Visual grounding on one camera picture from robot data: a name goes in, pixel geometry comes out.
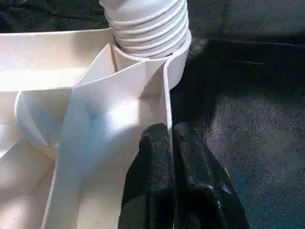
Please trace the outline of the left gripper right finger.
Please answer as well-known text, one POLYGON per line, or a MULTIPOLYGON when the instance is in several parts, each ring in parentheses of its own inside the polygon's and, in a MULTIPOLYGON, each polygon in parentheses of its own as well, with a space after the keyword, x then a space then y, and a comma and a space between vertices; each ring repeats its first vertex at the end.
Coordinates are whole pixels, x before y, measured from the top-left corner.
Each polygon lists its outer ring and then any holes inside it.
POLYGON ((225 168, 186 122, 173 127, 177 229, 247 229, 244 208, 225 168))

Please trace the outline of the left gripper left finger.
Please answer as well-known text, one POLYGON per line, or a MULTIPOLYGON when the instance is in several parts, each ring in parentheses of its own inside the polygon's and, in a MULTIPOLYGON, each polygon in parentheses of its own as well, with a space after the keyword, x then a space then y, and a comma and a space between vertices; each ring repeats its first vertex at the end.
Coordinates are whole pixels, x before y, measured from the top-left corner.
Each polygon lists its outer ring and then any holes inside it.
POLYGON ((171 229, 175 214, 173 154, 168 130, 147 127, 127 171, 118 220, 120 229, 171 229))

